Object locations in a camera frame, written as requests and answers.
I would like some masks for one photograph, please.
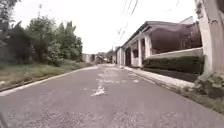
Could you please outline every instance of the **grass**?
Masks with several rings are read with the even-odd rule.
[[[210,98],[208,95],[201,95],[195,91],[186,91],[185,89],[170,88],[170,90],[224,115],[223,98]]]
[[[6,66],[0,70],[0,82],[4,81],[0,92],[88,66],[91,64],[73,61],[66,61],[60,67],[43,64]]]

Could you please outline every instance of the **curb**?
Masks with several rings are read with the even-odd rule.
[[[189,87],[189,88],[194,87],[194,83],[192,83],[192,82],[179,80],[176,78],[163,76],[163,75],[159,75],[159,74],[155,74],[155,73],[151,73],[151,72],[146,72],[146,71],[143,71],[140,69],[132,69],[129,67],[123,67],[123,69],[133,72],[140,77],[143,77],[145,79],[153,81],[155,84],[164,86],[168,89],[170,89],[170,88],[183,89],[185,87]]]

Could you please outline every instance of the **sky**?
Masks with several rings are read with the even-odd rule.
[[[180,22],[195,17],[194,0],[22,0],[14,8],[14,19],[26,27],[32,18],[48,16],[61,22],[73,21],[82,38],[84,53],[106,52],[120,46],[145,22]],[[120,38],[119,30],[128,27]]]

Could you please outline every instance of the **green bush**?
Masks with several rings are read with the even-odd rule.
[[[219,75],[211,75],[208,78],[200,77],[195,81],[195,91],[210,98],[224,97],[224,79]]]
[[[148,58],[143,61],[144,68],[156,68],[192,74],[202,74],[203,57]]]

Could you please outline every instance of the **house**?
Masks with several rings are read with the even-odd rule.
[[[150,57],[202,56],[199,24],[190,21],[146,21],[117,49],[117,64],[142,67],[143,60]]]

